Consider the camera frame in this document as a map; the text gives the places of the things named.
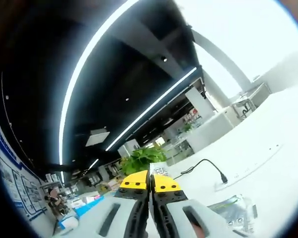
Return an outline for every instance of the green leaves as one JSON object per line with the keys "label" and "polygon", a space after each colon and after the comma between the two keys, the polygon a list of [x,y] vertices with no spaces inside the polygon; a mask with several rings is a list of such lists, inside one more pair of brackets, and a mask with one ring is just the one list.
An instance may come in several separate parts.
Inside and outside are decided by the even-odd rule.
{"label": "green leaves", "polygon": [[149,169],[150,163],[164,162],[166,156],[161,148],[140,148],[133,151],[130,157],[122,158],[122,170],[126,175]]}
{"label": "green leaves", "polygon": [[190,131],[191,129],[192,129],[192,125],[191,125],[191,124],[188,124],[188,123],[186,123],[186,124],[184,125],[184,127],[183,127],[184,132],[188,132],[188,131]]}

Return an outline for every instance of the led light strip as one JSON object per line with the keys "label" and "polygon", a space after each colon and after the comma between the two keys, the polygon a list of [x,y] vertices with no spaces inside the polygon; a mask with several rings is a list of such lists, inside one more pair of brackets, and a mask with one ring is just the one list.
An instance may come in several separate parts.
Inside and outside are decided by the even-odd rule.
{"label": "led light strip", "polygon": [[[87,47],[85,48],[83,54],[78,60],[78,63],[76,65],[76,68],[73,72],[73,75],[71,77],[69,87],[66,91],[65,99],[63,102],[62,112],[61,112],[61,121],[60,121],[60,131],[59,131],[59,162],[60,165],[63,164],[63,136],[64,136],[64,127],[65,127],[65,120],[67,111],[70,104],[70,99],[74,90],[74,86],[77,82],[78,76],[89,57],[90,53],[96,46],[96,44],[99,42],[100,38],[105,34],[105,32],[109,29],[109,27],[130,7],[132,7],[135,3],[137,3],[139,0],[128,0],[124,4],[122,4],[105,22],[104,24],[98,29],[98,31],[95,33],[93,38],[88,43]],[[64,174],[61,172],[62,182],[64,183]]]}
{"label": "led light strip", "polygon": [[168,93],[170,93],[176,86],[178,86],[180,83],[182,83],[187,77],[189,77],[194,71],[196,71],[197,68],[194,67],[192,70],[190,70],[186,75],[184,75],[179,81],[177,81],[174,85],[172,85],[164,94],[162,94],[157,100],[155,100],[154,103],[152,103],[143,113],[140,114],[139,117],[137,117],[120,135],[113,141],[111,144],[106,148],[106,151],[108,151],[111,147],[113,147],[114,144],[117,143],[117,141],[124,135],[128,130],[130,130],[131,127],[133,127],[142,117],[144,117],[147,112],[149,112],[158,102],[160,102]]}
{"label": "led light strip", "polygon": [[98,159],[97,160],[95,160],[90,166],[89,166],[89,168],[88,168],[88,170],[87,171],[89,171],[96,163],[98,162]]}

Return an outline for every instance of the black ceiling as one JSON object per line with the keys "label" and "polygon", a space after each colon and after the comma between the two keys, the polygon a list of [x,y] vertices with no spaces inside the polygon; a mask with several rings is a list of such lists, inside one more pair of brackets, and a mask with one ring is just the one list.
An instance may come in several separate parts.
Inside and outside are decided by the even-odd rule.
{"label": "black ceiling", "polygon": [[[6,45],[9,60],[2,69],[4,102],[14,134],[39,173],[85,169],[95,158],[100,159],[99,165],[108,163],[119,157],[117,148],[127,138],[142,144],[153,128],[157,129],[152,138],[164,130],[169,117],[180,118],[192,108],[182,96],[152,117],[200,77],[201,70],[156,105],[111,151],[104,152],[156,98],[198,66],[188,27],[175,4],[139,1],[105,33],[87,59],[67,114],[65,165],[57,165],[61,109],[71,75],[93,34],[122,2],[72,0],[33,6],[11,33]],[[2,105],[0,122],[9,142],[25,158]],[[110,131],[106,140],[85,148],[90,131],[103,127]]]}

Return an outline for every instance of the window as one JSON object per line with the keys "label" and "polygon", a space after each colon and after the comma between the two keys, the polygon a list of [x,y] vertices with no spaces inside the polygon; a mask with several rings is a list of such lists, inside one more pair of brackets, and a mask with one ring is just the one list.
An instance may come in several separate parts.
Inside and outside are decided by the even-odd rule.
{"label": "window", "polygon": [[202,68],[228,98],[232,98],[242,91],[232,75],[215,58],[196,43],[194,43],[194,47]]}
{"label": "window", "polygon": [[153,145],[153,143],[151,142],[151,143],[149,143],[148,145],[146,145],[146,148],[152,148],[152,147],[154,147],[154,145]]}
{"label": "window", "polygon": [[224,51],[251,82],[298,50],[298,25],[278,1],[175,2],[186,22]]}
{"label": "window", "polygon": [[156,142],[159,146],[161,146],[161,145],[163,145],[163,144],[165,143],[165,141],[164,141],[164,139],[163,139],[162,137],[159,137],[157,140],[155,140],[155,142]]}

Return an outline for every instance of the white table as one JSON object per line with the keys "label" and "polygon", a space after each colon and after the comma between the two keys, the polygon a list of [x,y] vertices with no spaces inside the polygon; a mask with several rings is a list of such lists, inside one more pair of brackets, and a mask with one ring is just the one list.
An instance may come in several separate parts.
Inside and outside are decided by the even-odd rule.
{"label": "white table", "polygon": [[[177,179],[189,199],[204,205],[233,195],[250,197],[257,206],[256,237],[269,238],[290,225],[298,212],[298,87],[272,94],[246,120],[215,143],[170,167],[171,173],[195,165],[201,159],[213,161],[233,181],[236,174],[261,167],[221,191],[221,179],[207,162]],[[149,238],[159,235],[149,216]]]}

